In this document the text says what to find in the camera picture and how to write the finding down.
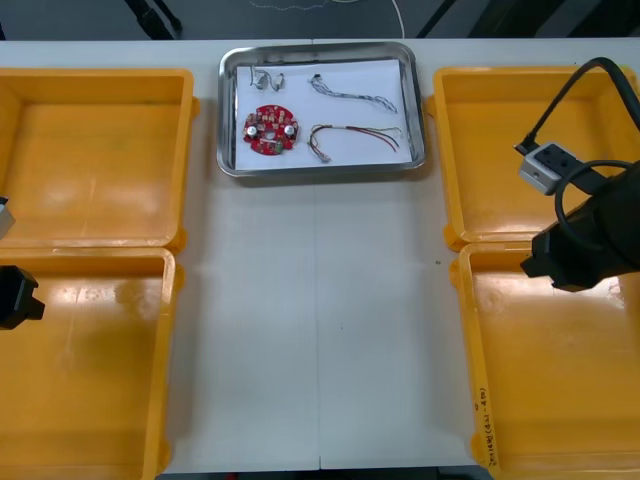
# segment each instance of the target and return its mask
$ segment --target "cable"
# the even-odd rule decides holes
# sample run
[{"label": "cable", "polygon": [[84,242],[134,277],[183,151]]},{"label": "cable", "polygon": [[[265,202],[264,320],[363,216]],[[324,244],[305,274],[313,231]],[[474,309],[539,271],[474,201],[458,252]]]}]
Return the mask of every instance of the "cable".
[{"label": "cable", "polygon": [[396,108],[396,106],[384,97],[380,97],[380,96],[372,97],[371,95],[356,95],[354,93],[334,92],[327,86],[326,83],[324,83],[324,81],[322,80],[322,76],[319,73],[316,73],[311,78],[310,82],[314,90],[323,95],[328,95],[330,97],[336,97],[336,98],[353,98],[356,100],[365,100],[367,102],[371,102],[376,105],[379,105],[389,112],[398,113],[398,109]]},{"label": "cable", "polygon": [[359,2],[360,0],[324,0],[322,3],[318,3],[315,5],[309,5],[308,7],[302,7],[300,5],[289,5],[288,7],[278,7],[277,5],[258,5],[257,3],[255,3],[253,0],[249,0],[249,4],[252,7],[255,8],[267,8],[267,9],[271,9],[271,10],[277,10],[279,12],[286,12],[287,10],[300,10],[303,12],[306,12],[308,10],[314,10],[316,8],[324,8],[327,6],[327,4],[329,2],[333,2],[333,3],[339,3],[339,4],[349,4],[349,3],[356,3]]},{"label": "cable", "polygon": [[521,145],[523,145],[525,148],[528,148],[535,143],[538,130],[540,130],[544,122],[547,121],[547,118],[549,118],[549,115],[551,115],[553,109],[556,108],[558,103],[560,103],[560,101],[564,98],[573,84],[576,83],[578,79],[582,77],[582,75],[584,75],[586,72],[596,67],[602,68],[609,74],[609,77],[611,77],[611,81],[618,90],[618,93],[622,98],[622,102],[627,108],[627,111],[629,112],[633,123],[635,123],[638,130],[640,130],[640,101],[638,101],[638,97],[636,97],[633,87],[627,80],[627,77],[624,76],[624,73],[622,73],[620,67],[618,67],[618,65],[616,65],[612,60],[605,57],[596,57],[582,65],[571,75],[564,87],[560,89],[560,92],[558,92],[551,104],[547,107],[547,110],[542,114],[542,117],[540,117],[538,123],[536,123],[535,127],[533,127],[533,130],[531,130],[531,132],[529,132],[527,136],[524,137]]},{"label": "cable", "polygon": [[398,7],[398,4],[396,3],[396,0],[391,0],[391,3],[393,3],[393,7],[396,9],[396,14],[398,15],[398,22],[400,23],[400,31],[402,33],[402,37],[401,38],[405,38],[405,35],[404,35],[404,21],[402,21],[402,13],[400,13],[400,8]]},{"label": "cable", "polygon": [[318,142],[318,139],[316,138],[316,134],[319,131],[324,130],[324,129],[351,130],[351,131],[354,131],[354,132],[364,133],[366,135],[371,135],[372,137],[376,137],[376,138],[382,140],[387,145],[389,145],[394,152],[397,152],[398,151],[397,149],[400,148],[400,144],[397,142],[397,140],[395,138],[393,138],[391,135],[388,135],[388,134],[384,133],[384,132],[387,132],[387,131],[395,130],[395,131],[399,132],[400,135],[402,135],[402,130],[400,130],[398,127],[373,128],[373,127],[354,127],[352,125],[347,125],[347,126],[314,125],[311,128],[311,133],[309,134],[309,141],[307,142],[307,144],[309,145],[309,147],[311,147],[311,150],[313,151],[313,153],[315,153],[318,156],[318,158],[320,159],[320,161],[322,163],[329,163],[331,161],[331,157],[320,150],[320,143]]},{"label": "cable", "polygon": [[604,250],[603,245],[585,240],[581,235],[579,235],[573,229],[573,227],[569,223],[569,220],[567,219],[567,215],[564,212],[564,207],[562,205],[562,198],[564,196],[564,191],[566,190],[567,186],[571,183],[571,181],[574,178],[576,178],[585,170],[589,170],[591,167],[608,166],[608,167],[620,167],[620,168],[628,169],[631,167],[631,165],[632,165],[631,163],[623,162],[621,160],[593,160],[591,162],[585,162],[582,165],[578,165],[576,168],[571,170],[564,178],[562,178],[558,182],[558,186],[556,188],[556,198],[554,203],[555,210],[556,210],[556,217],[558,218],[558,224],[560,225],[560,228],[564,231],[567,237],[571,239],[573,243],[581,246],[586,250],[591,250],[594,252]]}]

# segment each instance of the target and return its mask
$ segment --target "yellow plastic bin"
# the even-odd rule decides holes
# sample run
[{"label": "yellow plastic bin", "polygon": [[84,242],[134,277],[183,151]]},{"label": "yellow plastic bin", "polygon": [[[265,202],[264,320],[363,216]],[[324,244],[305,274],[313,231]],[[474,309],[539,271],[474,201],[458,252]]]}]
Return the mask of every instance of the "yellow plastic bin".
[{"label": "yellow plastic bin", "polygon": [[[449,217],[447,243],[529,241],[555,221],[553,198],[518,177],[513,146],[533,128],[575,67],[444,68],[427,103],[435,117]],[[625,72],[633,85],[635,75]],[[551,114],[538,142],[583,161],[640,158],[640,135],[609,76],[585,74]],[[606,175],[619,170],[603,168]],[[574,188],[565,207],[584,201]]]},{"label": "yellow plastic bin", "polygon": [[0,250],[44,318],[0,331],[0,479],[151,480],[164,439],[175,296],[161,248]]},{"label": "yellow plastic bin", "polygon": [[567,293],[528,278],[528,243],[451,266],[476,461],[495,478],[640,478],[640,275]]},{"label": "yellow plastic bin", "polygon": [[184,247],[186,70],[0,69],[2,248]]}]

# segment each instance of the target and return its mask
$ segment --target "tray rim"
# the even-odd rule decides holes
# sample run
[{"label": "tray rim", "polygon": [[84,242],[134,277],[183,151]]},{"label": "tray rim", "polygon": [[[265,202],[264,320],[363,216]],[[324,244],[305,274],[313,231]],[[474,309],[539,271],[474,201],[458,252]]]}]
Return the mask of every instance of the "tray rim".
[{"label": "tray rim", "polygon": [[186,68],[29,68],[29,67],[2,67],[0,79],[3,77],[35,77],[35,78],[172,78],[182,79],[180,92],[180,109],[178,112],[177,128],[175,133],[175,147],[173,151],[171,170],[171,191],[174,192],[169,199],[170,218],[166,223],[166,233],[162,236],[151,238],[124,238],[114,239],[109,237],[71,237],[49,239],[13,239],[4,237],[0,241],[0,248],[21,249],[49,248],[49,247],[86,247],[86,248],[111,248],[111,247],[164,247],[179,252],[184,249],[185,235],[182,233],[182,216],[185,202],[185,185],[187,168],[189,164],[189,150],[191,143],[192,123],[200,113],[200,102],[194,94],[193,73]]},{"label": "tray rim", "polygon": [[[492,421],[489,424],[495,426],[495,417],[491,407],[488,374],[485,362],[484,346],[480,318],[476,308],[476,295],[473,285],[471,257],[477,254],[490,253],[502,255],[526,255],[531,252],[531,242],[485,242],[470,243],[462,248],[458,258],[450,265],[449,274],[453,286],[458,291],[460,305],[460,320],[462,323],[463,337],[467,357],[469,384],[471,387],[471,408],[473,408],[475,432],[472,435],[470,446],[474,460],[482,467],[489,470],[494,478],[597,478],[608,479],[614,474],[616,478],[638,478],[640,469],[577,469],[577,470],[503,470],[500,463],[499,439],[495,437],[495,430],[488,432],[485,429],[483,415],[488,414]],[[480,413],[480,392],[486,393],[486,411]],[[489,442],[487,437],[493,435],[492,445],[495,452],[495,460],[490,457]]]},{"label": "tray rim", "polygon": [[[349,54],[362,55],[364,52],[380,50],[379,56],[346,57]],[[317,57],[333,54],[333,60],[321,61]],[[241,63],[243,56],[255,55],[262,61],[258,63]],[[285,62],[283,57],[309,56],[305,61]],[[277,57],[280,61],[269,61],[269,58]],[[411,162],[400,164],[379,165],[348,165],[348,166],[318,166],[310,168],[283,168],[269,170],[236,170],[231,166],[231,159],[235,157],[235,127],[236,127],[236,88],[232,80],[235,79],[235,68],[241,65],[299,65],[309,63],[349,63],[358,61],[375,61],[383,59],[397,59],[410,73],[402,77],[403,97],[405,99],[405,117],[407,132],[412,150]],[[406,92],[405,83],[411,81],[412,92]],[[425,163],[427,151],[425,140],[424,119],[422,115],[422,99],[420,85],[416,70],[416,59],[411,49],[399,42],[358,42],[358,43],[327,43],[312,45],[282,45],[268,47],[235,48],[228,51],[220,61],[218,72],[218,131],[217,131],[217,162],[220,169],[232,177],[281,177],[281,176],[310,176],[310,175],[336,175],[373,172],[398,172],[419,168]]]},{"label": "tray rim", "polygon": [[[460,251],[470,243],[484,242],[528,242],[538,232],[486,232],[467,230],[462,212],[460,186],[456,170],[447,102],[444,90],[444,78],[447,76],[485,76],[485,75],[570,75],[578,69],[574,65],[532,65],[532,66],[459,66],[441,67],[433,74],[433,95],[427,100],[427,112],[434,119],[438,138],[438,151],[442,167],[445,202],[447,206],[447,221],[450,229],[445,230],[445,240],[452,250]],[[635,71],[627,66],[621,66],[625,76],[629,79],[636,95],[639,92],[638,77]],[[592,70],[586,75],[605,75],[601,70]]]},{"label": "tray rim", "polygon": [[[140,459],[141,480],[153,480],[169,465],[170,446],[166,437],[166,419],[169,399],[169,362],[171,357],[171,339],[175,321],[177,294],[182,287],[184,273],[175,260],[175,256],[167,249],[150,248],[0,248],[0,258],[32,259],[43,257],[86,258],[86,257],[120,257],[120,258],[160,258],[163,261],[162,289],[160,294],[160,311],[156,323],[156,334],[152,355],[152,370],[149,386],[147,427],[145,431],[144,452]],[[0,473],[4,468],[15,468],[0,465]],[[70,465],[69,468],[92,470],[104,465]],[[20,467],[28,469],[46,469],[47,465]]]}]

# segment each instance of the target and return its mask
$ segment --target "white table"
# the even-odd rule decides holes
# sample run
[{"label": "white table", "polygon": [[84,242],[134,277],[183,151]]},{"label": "white table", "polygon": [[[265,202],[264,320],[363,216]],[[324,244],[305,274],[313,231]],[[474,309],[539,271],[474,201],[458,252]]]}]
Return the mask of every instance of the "white table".
[{"label": "white table", "polygon": [[[472,463],[454,255],[437,157],[402,181],[251,188],[215,161],[217,68],[235,47],[310,41],[2,42],[3,66],[180,66],[195,76],[168,472]],[[639,39],[407,40],[422,95],[445,65],[640,72]]]}]

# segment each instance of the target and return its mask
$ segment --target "circuit board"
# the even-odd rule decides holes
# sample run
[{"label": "circuit board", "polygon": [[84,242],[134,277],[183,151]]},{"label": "circuit board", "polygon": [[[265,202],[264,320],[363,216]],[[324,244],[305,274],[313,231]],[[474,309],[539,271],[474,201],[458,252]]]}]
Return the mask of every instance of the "circuit board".
[{"label": "circuit board", "polygon": [[242,137],[254,152],[280,155],[284,150],[293,149],[298,137],[298,122],[286,108],[264,105],[247,116]]}]

